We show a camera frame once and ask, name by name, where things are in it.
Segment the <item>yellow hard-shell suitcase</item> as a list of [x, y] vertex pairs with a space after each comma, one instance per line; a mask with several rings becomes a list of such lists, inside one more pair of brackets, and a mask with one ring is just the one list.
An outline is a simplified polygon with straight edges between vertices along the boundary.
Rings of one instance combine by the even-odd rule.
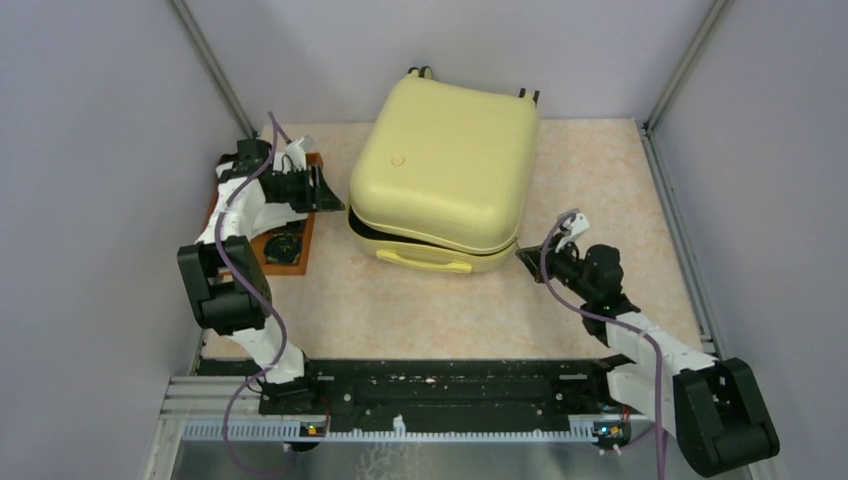
[[409, 69], [352, 167], [347, 224], [358, 247], [422, 271], [499, 268], [521, 226], [538, 102], [536, 90], [490, 93]]

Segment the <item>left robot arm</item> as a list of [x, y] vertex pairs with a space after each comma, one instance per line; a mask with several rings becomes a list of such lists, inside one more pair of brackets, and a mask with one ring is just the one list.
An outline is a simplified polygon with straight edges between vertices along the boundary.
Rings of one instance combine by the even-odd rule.
[[254, 238], [318, 212], [342, 211], [323, 167], [307, 159], [309, 136], [284, 146], [261, 138], [238, 142], [217, 166], [217, 189], [207, 224], [177, 252], [177, 264], [198, 325], [239, 344], [264, 381], [285, 384], [283, 401], [297, 413], [319, 404], [320, 386], [305, 375], [306, 357], [288, 339]]

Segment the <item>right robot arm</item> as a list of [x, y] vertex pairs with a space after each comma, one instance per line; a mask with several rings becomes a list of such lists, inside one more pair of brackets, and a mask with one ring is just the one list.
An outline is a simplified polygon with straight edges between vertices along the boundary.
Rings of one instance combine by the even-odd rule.
[[626, 359], [586, 385], [589, 404], [612, 412], [634, 407], [676, 440], [690, 467], [703, 477], [766, 460], [780, 440], [751, 367], [720, 360], [653, 324], [623, 291], [620, 252], [594, 245], [581, 255], [561, 249], [517, 251], [534, 280], [556, 280], [583, 300], [587, 332]]

